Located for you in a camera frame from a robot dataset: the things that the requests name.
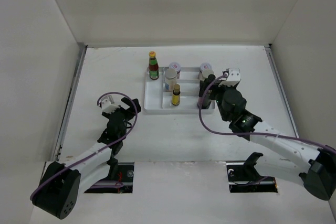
red bottle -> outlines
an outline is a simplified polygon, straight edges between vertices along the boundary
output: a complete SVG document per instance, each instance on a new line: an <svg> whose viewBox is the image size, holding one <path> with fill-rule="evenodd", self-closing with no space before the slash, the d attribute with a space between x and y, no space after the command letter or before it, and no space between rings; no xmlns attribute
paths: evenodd
<svg viewBox="0 0 336 224"><path fill-rule="evenodd" d="M157 63L156 53L154 51L149 52L149 77L152 80L157 80L159 78L159 65Z"/></svg>

white wall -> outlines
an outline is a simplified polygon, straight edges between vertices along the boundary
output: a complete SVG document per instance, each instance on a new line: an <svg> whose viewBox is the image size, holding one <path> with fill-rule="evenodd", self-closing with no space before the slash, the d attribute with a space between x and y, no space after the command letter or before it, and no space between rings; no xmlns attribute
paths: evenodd
<svg viewBox="0 0 336 224"><path fill-rule="evenodd" d="M298 0L272 45L300 136L334 148L335 18L335 0Z"/></svg>
<svg viewBox="0 0 336 224"><path fill-rule="evenodd" d="M78 55L54 0L0 0L0 223L28 223Z"/></svg>
<svg viewBox="0 0 336 224"><path fill-rule="evenodd" d="M89 44L271 43L297 0L57 0Z"/></svg>

white table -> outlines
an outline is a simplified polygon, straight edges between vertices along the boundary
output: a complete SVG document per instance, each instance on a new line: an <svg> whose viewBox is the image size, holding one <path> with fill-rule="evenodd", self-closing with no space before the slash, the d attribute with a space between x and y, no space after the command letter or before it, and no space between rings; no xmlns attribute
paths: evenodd
<svg viewBox="0 0 336 224"><path fill-rule="evenodd" d="M177 61L196 67L207 61L216 75L226 68L240 68L238 89L247 100L247 109L285 134L294 134L263 46L91 48L83 64L61 161L90 148L104 130L107 119L96 107L101 94L123 92L139 98L143 105L151 50L156 51L160 66ZM204 119L210 128L229 132L217 109ZM252 152L262 152L269 160L281 158L243 138L207 132L197 115L141 112L116 157L120 162L140 162L135 164L133 194L83 195L62 223L334 223L327 202L283 180L278 180L278 194L230 194L225 164L214 161L246 159ZM34 208L30 223L58 220Z"/></svg>

white lid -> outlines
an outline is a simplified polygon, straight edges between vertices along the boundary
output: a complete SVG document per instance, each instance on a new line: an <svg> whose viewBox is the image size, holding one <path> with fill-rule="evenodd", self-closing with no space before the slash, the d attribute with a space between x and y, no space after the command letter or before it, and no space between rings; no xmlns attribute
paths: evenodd
<svg viewBox="0 0 336 224"><path fill-rule="evenodd" d="M199 70L202 72L205 69L212 69L212 66L210 65L210 63L204 62L201 64L201 66L199 67Z"/></svg>
<svg viewBox="0 0 336 224"><path fill-rule="evenodd" d="M212 69L204 69L202 71L202 77L204 79L208 78L210 74L215 74Z"/></svg>
<svg viewBox="0 0 336 224"><path fill-rule="evenodd" d="M176 72L180 72L181 71L181 65L178 64L177 62L172 62L169 64L169 68L173 68L176 70Z"/></svg>
<svg viewBox="0 0 336 224"><path fill-rule="evenodd" d="M177 76L177 72L175 69L173 68L168 68L165 73L164 73L164 76L167 78L167 79L174 79L176 76Z"/></svg>

robotic arm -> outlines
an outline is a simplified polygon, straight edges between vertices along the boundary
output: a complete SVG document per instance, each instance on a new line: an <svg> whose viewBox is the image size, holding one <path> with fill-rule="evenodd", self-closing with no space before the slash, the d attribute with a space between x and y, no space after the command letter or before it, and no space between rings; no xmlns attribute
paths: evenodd
<svg viewBox="0 0 336 224"><path fill-rule="evenodd" d="M129 121L135 116L135 108L127 98L121 99L126 105L130 106L124 109L121 106L114 105L112 96L107 95L101 99L99 106L102 108L102 115L109 120L106 129L101 134L97 143L88 151L82 153L75 159L65 163L51 163L42 180L40 186L48 179L53 178L47 185L36 190L31 200L33 204L44 211L64 219L73 210L77 201L77 196L84 193L97 181L108 178L112 179L118 169L118 160L114 158L120 151L123 143L119 139L124 139L126 131L131 125ZM141 112L141 107L137 99L132 100Z"/></svg>
<svg viewBox="0 0 336 224"><path fill-rule="evenodd" d="M200 82L199 97L214 81L212 74ZM246 100L236 89L239 82L239 69L227 69L223 72L223 79L213 83L203 103L200 100L198 105L207 109L211 101L216 101L222 120L230 122L232 132L284 157L277 163L271 163L262 157L262 153L253 153L244 162L244 171L256 179L272 176L291 181L302 185L317 198L329 200L336 188L336 155L324 148L285 139L275 128L247 111Z"/></svg>

